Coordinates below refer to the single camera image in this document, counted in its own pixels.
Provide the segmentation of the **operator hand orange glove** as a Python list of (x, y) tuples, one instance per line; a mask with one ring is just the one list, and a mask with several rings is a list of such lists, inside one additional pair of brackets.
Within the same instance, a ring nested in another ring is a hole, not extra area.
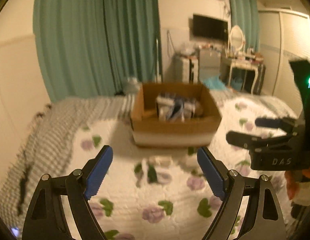
[(301, 206), (310, 206), (310, 168), (286, 171), (286, 190), (289, 200)]

